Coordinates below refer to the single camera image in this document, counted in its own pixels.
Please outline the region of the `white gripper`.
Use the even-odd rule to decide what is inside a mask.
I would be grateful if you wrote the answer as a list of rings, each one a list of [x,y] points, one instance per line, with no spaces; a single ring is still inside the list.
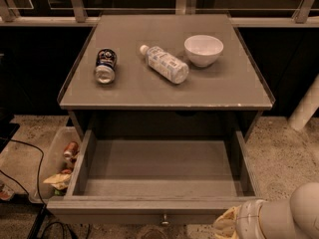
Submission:
[[[249,200],[230,207],[213,223],[214,239],[265,239],[260,225],[263,200]]]

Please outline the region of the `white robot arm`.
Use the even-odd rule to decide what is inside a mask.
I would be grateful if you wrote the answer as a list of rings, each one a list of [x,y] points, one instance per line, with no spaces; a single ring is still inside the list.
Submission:
[[[249,200],[213,223],[214,239],[319,239],[319,183],[309,182],[289,199]]]

